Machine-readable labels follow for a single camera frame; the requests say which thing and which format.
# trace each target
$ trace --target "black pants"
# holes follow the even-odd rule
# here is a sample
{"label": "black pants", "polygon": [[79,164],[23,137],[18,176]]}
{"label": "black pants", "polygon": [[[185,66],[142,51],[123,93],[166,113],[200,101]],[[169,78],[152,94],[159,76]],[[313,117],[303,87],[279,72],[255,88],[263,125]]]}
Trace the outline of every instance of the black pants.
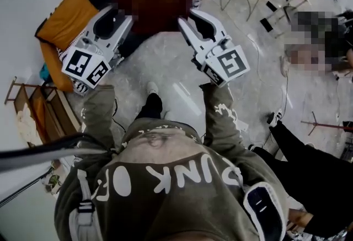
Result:
{"label": "black pants", "polygon": [[288,162],[275,159],[259,147],[254,152],[274,171],[287,193],[314,215],[305,232],[327,238],[343,230],[353,221],[353,213],[346,206],[343,208],[340,201],[352,191],[342,191],[335,185],[347,185],[344,181],[353,174],[353,166],[304,145],[281,121],[270,131]]}
{"label": "black pants", "polygon": [[152,93],[147,97],[146,104],[142,107],[136,119],[149,117],[150,119],[161,119],[163,110],[162,100],[156,93]]}

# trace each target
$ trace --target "concrete floor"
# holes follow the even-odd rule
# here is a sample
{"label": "concrete floor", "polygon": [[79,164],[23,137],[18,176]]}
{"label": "concrete floor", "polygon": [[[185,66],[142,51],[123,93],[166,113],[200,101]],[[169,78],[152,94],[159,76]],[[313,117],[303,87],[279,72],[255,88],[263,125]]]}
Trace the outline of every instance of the concrete floor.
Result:
{"label": "concrete floor", "polygon": [[[284,2],[270,1],[277,5]],[[289,130],[304,143],[313,142],[317,148],[339,157],[344,146],[344,132],[317,127],[308,136],[312,127],[300,121],[312,121],[312,111],[318,122],[324,124],[335,125],[352,119],[350,80],[341,78],[336,81],[332,73],[313,76],[291,68],[286,93],[287,79],[280,72],[279,61],[284,54],[285,37],[274,39],[259,23],[271,13],[266,2],[260,0],[248,22],[246,0],[231,0],[225,11],[220,10],[220,0],[203,0],[201,4],[201,10],[223,23],[234,44],[242,46],[251,67],[250,72],[229,84],[238,118],[245,123],[245,145],[259,142],[258,146],[261,146],[269,135],[266,115],[280,107],[284,110],[286,106],[283,122]],[[304,7],[306,10],[339,11],[333,0],[310,2],[311,6]],[[285,23],[281,26],[281,30],[288,29]],[[142,44],[108,76],[108,82],[115,87],[118,102],[115,120],[127,128],[145,103],[146,83],[154,81],[159,86],[164,111],[172,111],[175,121],[187,123],[203,135],[205,108],[199,85],[208,82],[208,78],[190,62],[192,55],[193,50],[187,46],[181,33],[160,33]],[[181,97],[180,90],[188,95],[189,104]],[[69,99],[76,110],[81,110],[82,99],[79,96],[71,95]],[[112,129],[116,143],[120,144],[121,129],[114,123]],[[278,147],[269,138],[265,149],[275,153]]]}

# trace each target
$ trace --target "floor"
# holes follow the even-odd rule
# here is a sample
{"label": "floor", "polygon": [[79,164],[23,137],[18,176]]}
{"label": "floor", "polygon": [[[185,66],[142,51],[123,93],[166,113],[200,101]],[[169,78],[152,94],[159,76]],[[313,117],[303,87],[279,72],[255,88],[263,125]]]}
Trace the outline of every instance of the floor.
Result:
{"label": "floor", "polygon": [[[270,0],[280,4],[284,0]],[[234,108],[242,129],[245,145],[265,143],[265,149],[278,150],[274,139],[269,137],[266,116],[279,108],[285,111],[284,124],[304,143],[312,142],[323,151],[339,157],[343,150],[345,134],[333,128],[317,127],[308,136],[312,126],[301,120],[312,121],[312,111],[318,122],[339,124],[352,119],[350,110],[351,81],[349,78],[335,80],[332,73],[314,76],[290,69],[288,79],[280,72],[279,58],[284,54],[283,36],[274,39],[260,25],[259,20],[271,13],[260,0],[252,16],[246,21],[249,6],[246,0],[231,0],[226,10],[221,11],[220,0],[203,0],[201,10],[218,18],[235,45],[241,45],[251,70],[230,82],[234,96]],[[339,11],[333,0],[310,0],[303,9],[316,11]],[[288,25],[280,24],[279,30]],[[125,128],[133,122],[146,100],[145,86],[154,81],[159,86],[164,111],[171,111],[175,121],[193,126],[200,135],[205,132],[205,108],[200,84],[208,78],[190,62],[193,50],[181,33],[160,33],[142,44],[124,61],[108,82],[114,85],[118,102],[115,120]],[[83,99],[70,96],[75,110],[80,111]],[[119,144],[122,130],[112,125],[116,143]]]}

